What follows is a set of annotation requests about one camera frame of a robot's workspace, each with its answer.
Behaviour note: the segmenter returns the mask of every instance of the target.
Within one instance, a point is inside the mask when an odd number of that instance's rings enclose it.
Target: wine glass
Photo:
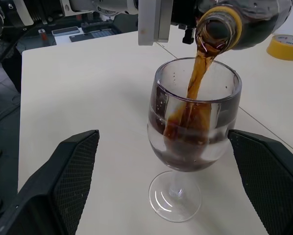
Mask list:
[[[156,156],[173,171],[155,177],[149,200],[159,216],[172,222],[186,221],[199,210],[200,190],[183,172],[205,169],[226,152],[242,89],[237,73],[214,61],[196,100],[187,99],[194,63],[195,58],[182,58],[162,65],[150,99],[148,138]],[[187,125],[181,125],[185,119]]]

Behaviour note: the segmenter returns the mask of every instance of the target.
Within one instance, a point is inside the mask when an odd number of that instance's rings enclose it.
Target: glass stem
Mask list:
[[[171,197],[182,197],[183,189],[182,189],[181,180],[180,180],[180,178],[182,177],[182,173],[175,170],[172,173],[173,173],[173,176],[171,179],[169,194]]]

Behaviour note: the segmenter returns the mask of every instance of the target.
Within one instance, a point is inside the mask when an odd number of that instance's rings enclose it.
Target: glass rim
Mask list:
[[[209,104],[212,104],[212,103],[221,103],[221,102],[224,102],[226,100],[229,100],[229,99],[232,99],[234,98],[235,96],[237,96],[239,94],[239,92],[241,91],[242,89],[242,81],[240,79],[240,76],[237,74],[237,72],[235,70],[233,70],[231,67],[229,67],[228,65],[222,63],[222,62],[219,62],[219,61],[216,61],[214,60],[213,63],[217,63],[225,68],[227,68],[228,70],[230,70],[234,75],[235,77],[237,78],[238,80],[238,85],[235,87],[235,90],[234,92],[227,96],[227,97],[224,97],[224,98],[221,98],[221,99],[214,99],[214,100],[199,100],[199,99],[189,99],[189,98],[186,98],[186,97],[182,97],[182,96],[179,96],[179,95],[176,95],[172,92],[170,92],[169,90],[167,90],[165,87],[163,87],[159,81],[159,77],[160,77],[160,72],[171,62],[174,62],[174,61],[178,61],[178,60],[187,60],[187,59],[195,59],[195,57],[184,57],[184,58],[178,58],[178,59],[175,59],[175,60],[171,60],[171,61],[168,61],[166,63],[164,63],[163,65],[161,65],[156,73],[155,73],[155,81],[157,83],[157,85],[166,93],[168,93],[169,95],[175,97],[175,98],[178,98],[180,100],[183,100],[183,101],[187,101],[187,102],[192,102],[192,103],[209,103]]]

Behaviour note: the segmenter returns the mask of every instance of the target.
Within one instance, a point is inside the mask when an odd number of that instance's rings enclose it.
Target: glass base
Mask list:
[[[201,193],[197,185],[185,177],[185,173],[167,171],[152,181],[149,200],[160,217],[171,222],[183,222],[199,210]]]

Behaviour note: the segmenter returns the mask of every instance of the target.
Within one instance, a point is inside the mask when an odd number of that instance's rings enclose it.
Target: tape roll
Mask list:
[[[273,36],[267,53],[281,60],[293,60],[293,36],[275,35]]]

